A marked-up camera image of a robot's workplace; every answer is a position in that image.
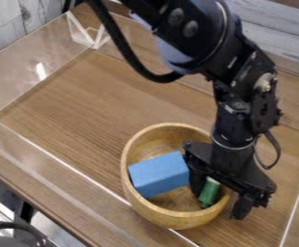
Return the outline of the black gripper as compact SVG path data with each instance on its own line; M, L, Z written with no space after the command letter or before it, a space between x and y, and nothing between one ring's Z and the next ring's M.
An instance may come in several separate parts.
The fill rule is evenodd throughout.
M266 207L278 190L263 170L271 170L279 159L267 163L259 155L256 143L254 140L247 145L235 146L219 142L216 137L210 143L195 140L183 143L192 193L200 196L207 177L236 192L239 199L231 213L236 220L243 220L254 207Z

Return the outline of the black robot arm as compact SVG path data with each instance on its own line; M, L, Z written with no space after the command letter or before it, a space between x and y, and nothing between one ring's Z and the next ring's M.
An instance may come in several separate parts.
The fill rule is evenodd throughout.
M199 195L206 178L239 193L231 217L244 219L255 207L267 206L278 186L256 152L258 139L275 137L279 125L278 71L256 43L243 34L240 18L224 0L120 0L134 18L156 36L170 67L200 74L212 82L216 103L208 143L186 140L184 159L192 192Z

